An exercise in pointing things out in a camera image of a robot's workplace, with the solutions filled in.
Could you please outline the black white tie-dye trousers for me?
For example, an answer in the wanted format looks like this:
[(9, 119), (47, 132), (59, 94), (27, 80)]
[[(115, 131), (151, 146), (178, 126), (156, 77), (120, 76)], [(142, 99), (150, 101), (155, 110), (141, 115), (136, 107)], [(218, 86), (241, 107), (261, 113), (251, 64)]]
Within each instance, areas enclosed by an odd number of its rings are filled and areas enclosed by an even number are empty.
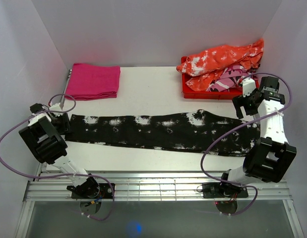
[(205, 110), (164, 116), (72, 115), (66, 141), (107, 146), (203, 153), (245, 121)]

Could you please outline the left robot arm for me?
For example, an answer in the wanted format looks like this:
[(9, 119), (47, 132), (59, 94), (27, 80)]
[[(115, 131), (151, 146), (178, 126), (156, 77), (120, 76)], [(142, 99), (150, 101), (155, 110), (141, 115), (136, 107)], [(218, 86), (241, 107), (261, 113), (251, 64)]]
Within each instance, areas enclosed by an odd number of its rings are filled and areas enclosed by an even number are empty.
[(99, 184), (87, 171), (77, 166), (67, 155), (67, 144), (62, 138), (70, 131), (67, 113), (61, 113), (60, 103), (52, 105), (52, 113), (42, 104), (33, 104), (30, 111), (34, 116), (19, 134), (31, 153), (40, 163), (58, 168), (68, 177), (72, 185), (67, 189), (81, 198), (98, 198)]

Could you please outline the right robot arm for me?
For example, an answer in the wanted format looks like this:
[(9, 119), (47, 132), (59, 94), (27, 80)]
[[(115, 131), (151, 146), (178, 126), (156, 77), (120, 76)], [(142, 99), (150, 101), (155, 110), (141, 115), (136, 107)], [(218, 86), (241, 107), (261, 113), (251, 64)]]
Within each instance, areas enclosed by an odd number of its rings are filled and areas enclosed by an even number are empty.
[(242, 95), (233, 98), (238, 118), (246, 115), (260, 119), (260, 137), (247, 153), (241, 167), (222, 174), (219, 192), (224, 197), (240, 193), (242, 186), (258, 180), (278, 183), (294, 160), (297, 149), (288, 143), (283, 125), (285, 96), (278, 92), (279, 80), (266, 76), (259, 87), (255, 80), (247, 77), (242, 81)]

